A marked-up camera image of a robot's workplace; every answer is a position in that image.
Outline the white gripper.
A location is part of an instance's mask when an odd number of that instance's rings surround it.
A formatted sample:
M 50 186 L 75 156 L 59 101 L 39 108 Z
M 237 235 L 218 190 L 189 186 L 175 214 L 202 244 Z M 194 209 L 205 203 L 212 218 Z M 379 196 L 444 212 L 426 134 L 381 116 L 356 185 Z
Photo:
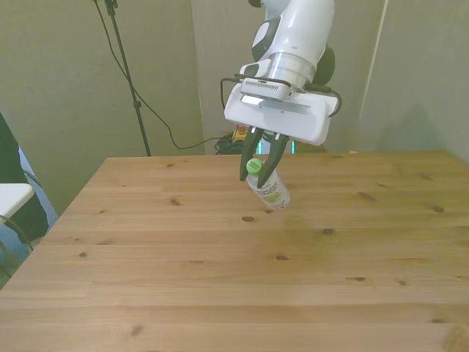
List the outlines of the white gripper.
M 255 98 L 244 95 L 241 85 L 237 84 L 226 103 L 224 116 L 228 121 L 249 127 L 243 142 L 240 159 L 240 181 L 248 177 L 246 164 L 256 154 L 263 130 L 267 134 L 270 151 L 259 174 L 257 187 L 262 188 L 276 170 L 289 137 L 309 144 L 325 142 L 333 113 L 338 110 L 335 96 L 293 93 L 289 100 Z

